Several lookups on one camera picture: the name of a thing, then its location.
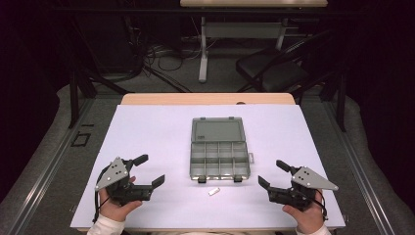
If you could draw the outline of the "black folding chair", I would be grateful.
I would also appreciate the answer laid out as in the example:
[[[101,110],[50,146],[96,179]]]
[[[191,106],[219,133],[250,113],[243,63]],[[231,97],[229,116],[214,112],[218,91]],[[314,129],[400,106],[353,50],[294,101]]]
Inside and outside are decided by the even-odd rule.
[[[333,70],[317,72],[304,67],[312,55],[321,49],[328,49],[334,35],[333,30],[326,30],[284,50],[265,48],[239,59],[236,71],[247,82],[239,92],[253,88],[257,92],[287,92],[294,98],[301,98],[306,90],[335,73]]]

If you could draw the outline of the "white table mat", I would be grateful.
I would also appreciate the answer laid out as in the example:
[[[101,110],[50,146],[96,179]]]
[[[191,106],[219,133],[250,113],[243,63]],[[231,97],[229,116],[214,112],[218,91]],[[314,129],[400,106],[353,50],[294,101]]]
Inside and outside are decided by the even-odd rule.
[[[190,151],[193,118],[238,117],[243,120],[248,150],[254,156],[249,179],[191,180]],[[288,165],[307,166],[319,174],[321,163],[300,107],[296,105],[129,106],[120,105],[94,163],[71,227],[88,230],[92,224],[94,187],[98,175],[116,157],[147,162],[132,169],[138,183],[149,184],[165,175],[150,201],[132,212],[129,229],[141,231],[231,231],[293,229],[294,220],[268,200],[259,186],[261,176],[278,188],[291,185]],[[220,188],[213,196],[208,191]]]

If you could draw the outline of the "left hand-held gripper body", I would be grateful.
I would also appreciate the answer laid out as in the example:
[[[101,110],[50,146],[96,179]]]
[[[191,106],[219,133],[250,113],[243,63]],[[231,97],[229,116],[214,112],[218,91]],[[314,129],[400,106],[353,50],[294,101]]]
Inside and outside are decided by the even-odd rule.
[[[122,205],[133,201],[149,201],[154,191],[152,185],[135,185],[130,182],[133,160],[116,157],[99,174],[95,191],[106,189],[111,199]]]

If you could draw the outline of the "clear grey compartment box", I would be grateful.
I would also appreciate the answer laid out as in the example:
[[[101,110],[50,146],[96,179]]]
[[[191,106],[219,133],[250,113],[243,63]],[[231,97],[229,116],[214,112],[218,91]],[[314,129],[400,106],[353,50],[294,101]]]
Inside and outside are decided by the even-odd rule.
[[[243,120],[240,117],[198,117],[192,120],[190,178],[198,183],[251,176]]]

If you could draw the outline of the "black tape square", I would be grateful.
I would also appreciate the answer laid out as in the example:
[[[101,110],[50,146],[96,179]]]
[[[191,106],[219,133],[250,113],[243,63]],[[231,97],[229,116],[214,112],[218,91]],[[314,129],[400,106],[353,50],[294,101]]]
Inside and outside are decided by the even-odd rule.
[[[89,142],[90,137],[91,137],[90,133],[78,131],[75,134],[70,145],[72,147],[86,147]]]

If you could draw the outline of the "black metal stand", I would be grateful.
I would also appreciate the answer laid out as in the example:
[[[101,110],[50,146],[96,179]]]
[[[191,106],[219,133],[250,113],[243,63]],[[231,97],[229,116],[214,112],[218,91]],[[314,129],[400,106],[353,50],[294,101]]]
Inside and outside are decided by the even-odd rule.
[[[84,42],[83,34],[79,31],[74,20],[69,21],[68,35],[68,59],[71,70],[69,79],[71,112],[69,128],[73,128],[80,118],[79,92],[86,99],[94,99],[97,96],[97,90],[93,85],[94,81],[103,84],[119,95],[128,94],[128,91],[103,78],[96,71],[89,57],[90,52]]]
[[[322,101],[332,101],[337,96],[336,103],[336,123],[341,131],[345,128],[345,107],[346,107],[346,74],[348,67],[346,65],[338,65],[333,73],[329,76],[320,98]]]

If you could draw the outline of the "person's left hand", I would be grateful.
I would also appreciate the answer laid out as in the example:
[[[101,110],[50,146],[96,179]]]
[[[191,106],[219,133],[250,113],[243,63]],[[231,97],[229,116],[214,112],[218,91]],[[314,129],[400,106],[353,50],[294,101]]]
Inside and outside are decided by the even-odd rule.
[[[141,201],[133,201],[121,206],[113,201],[106,189],[99,191],[99,214],[117,222],[124,222],[127,216],[142,205]]]

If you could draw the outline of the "white-legged desk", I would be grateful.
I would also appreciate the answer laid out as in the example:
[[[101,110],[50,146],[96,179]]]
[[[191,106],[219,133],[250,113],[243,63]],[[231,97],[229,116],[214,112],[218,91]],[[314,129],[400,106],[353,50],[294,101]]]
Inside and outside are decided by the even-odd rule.
[[[288,27],[289,11],[321,10],[328,0],[180,0],[185,10],[199,11],[199,82],[208,79],[208,38],[274,38],[280,49]]]

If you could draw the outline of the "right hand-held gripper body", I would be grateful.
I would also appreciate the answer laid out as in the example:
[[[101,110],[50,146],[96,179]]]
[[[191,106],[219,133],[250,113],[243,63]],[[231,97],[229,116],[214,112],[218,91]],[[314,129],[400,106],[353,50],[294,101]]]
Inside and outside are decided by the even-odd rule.
[[[295,167],[297,172],[291,174],[291,187],[276,188],[270,185],[266,190],[270,202],[289,205],[299,211],[307,210],[315,203],[315,194],[318,190],[337,191],[339,187],[307,166]],[[325,203],[319,203],[322,211],[326,211]]]

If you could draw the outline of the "person's right hand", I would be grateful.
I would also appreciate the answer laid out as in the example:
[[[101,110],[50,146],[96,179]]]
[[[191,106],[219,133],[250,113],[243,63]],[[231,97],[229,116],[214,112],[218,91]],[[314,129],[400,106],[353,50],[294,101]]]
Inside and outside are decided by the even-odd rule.
[[[316,202],[311,204],[305,211],[299,211],[289,205],[285,205],[282,208],[282,211],[289,214],[297,222],[297,227],[299,226],[300,228],[305,229],[318,229],[322,225],[325,225],[322,209],[319,206],[319,203],[322,202],[321,191],[318,191],[315,194],[315,200]]]

